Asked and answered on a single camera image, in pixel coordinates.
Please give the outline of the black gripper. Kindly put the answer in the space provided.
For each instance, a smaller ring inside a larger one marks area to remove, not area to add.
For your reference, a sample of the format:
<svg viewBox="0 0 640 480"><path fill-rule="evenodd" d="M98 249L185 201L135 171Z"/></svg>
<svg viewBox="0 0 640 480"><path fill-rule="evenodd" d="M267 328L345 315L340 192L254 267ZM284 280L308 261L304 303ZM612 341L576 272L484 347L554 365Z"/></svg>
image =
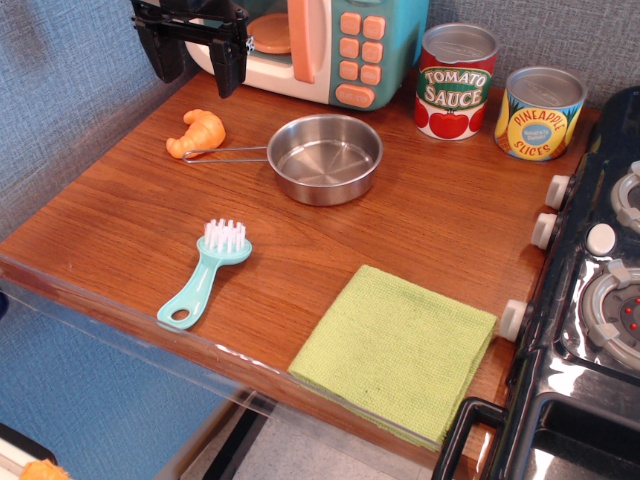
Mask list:
<svg viewBox="0 0 640 480"><path fill-rule="evenodd" d="M132 1L144 51L164 83L184 72L182 41L212 41L209 56L219 96L246 79L248 12L233 1Z"/></svg>

